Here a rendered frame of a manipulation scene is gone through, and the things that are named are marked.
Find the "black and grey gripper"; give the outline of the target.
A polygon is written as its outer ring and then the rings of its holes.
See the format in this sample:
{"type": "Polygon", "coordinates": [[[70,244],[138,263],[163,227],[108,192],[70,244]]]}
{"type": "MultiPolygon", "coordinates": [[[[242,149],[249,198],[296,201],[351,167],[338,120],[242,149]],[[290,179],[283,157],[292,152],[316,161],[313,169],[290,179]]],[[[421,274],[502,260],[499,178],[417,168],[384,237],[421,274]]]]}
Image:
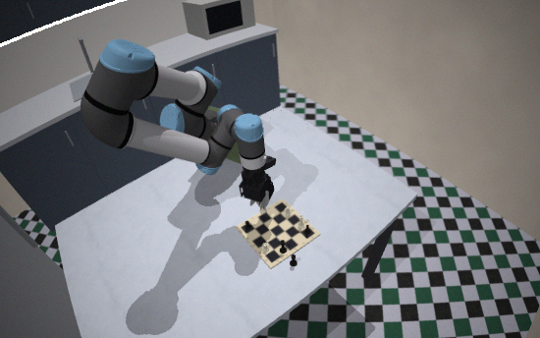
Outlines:
{"type": "Polygon", "coordinates": [[[266,168],[265,164],[256,170],[248,170],[243,167],[242,182],[240,183],[241,197],[250,199],[250,206],[255,201],[260,208],[266,208],[271,196],[274,193],[273,182],[271,177],[263,171],[266,168]],[[262,172],[263,171],[263,172],[262,172]],[[243,193],[241,188],[243,188],[243,193]],[[265,205],[264,205],[265,204],[265,205]]]}

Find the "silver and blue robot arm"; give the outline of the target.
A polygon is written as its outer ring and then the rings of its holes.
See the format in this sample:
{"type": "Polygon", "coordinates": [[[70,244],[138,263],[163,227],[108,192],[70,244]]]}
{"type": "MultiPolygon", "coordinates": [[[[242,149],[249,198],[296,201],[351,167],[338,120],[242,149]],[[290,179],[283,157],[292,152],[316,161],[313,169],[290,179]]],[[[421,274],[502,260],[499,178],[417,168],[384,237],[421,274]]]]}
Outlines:
{"type": "Polygon", "coordinates": [[[276,164],[265,155],[259,116],[232,104],[218,115],[208,109],[222,85],[218,79],[197,66],[184,73],[154,61],[150,50],[131,41],[106,45],[81,98],[82,119],[97,139],[193,162],[207,175],[218,171],[236,141],[244,168],[266,162],[265,171],[276,164]],[[162,110],[160,126],[129,111],[134,100],[149,95],[176,99],[162,110]]]}

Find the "chessboard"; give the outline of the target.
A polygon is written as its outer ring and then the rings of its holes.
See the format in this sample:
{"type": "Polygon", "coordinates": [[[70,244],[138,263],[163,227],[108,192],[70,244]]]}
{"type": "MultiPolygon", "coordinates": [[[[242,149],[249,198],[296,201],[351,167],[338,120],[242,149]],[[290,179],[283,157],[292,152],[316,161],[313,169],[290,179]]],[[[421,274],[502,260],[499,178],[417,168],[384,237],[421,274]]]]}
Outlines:
{"type": "Polygon", "coordinates": [[[283,198],[266,208],[267,212],[260,212],[247,219],[251,228],[245,229],[244,222],[236,226],[246,241],[259,254],[265,263],[273,268],[312,240],[321,235],[304,218],[303,229],[298,228],[300,214],[294,210],[283,198]],[[291,216],[286,216],[285,208],[289,207],[291,216]],[[308,225],[310,234],[304,234],[308,225]],[[285,240],[286,253],[280,253],[281,241],[285,240]],[[267,244],[268,252],[263,251],[263,245],[267,244]]]}

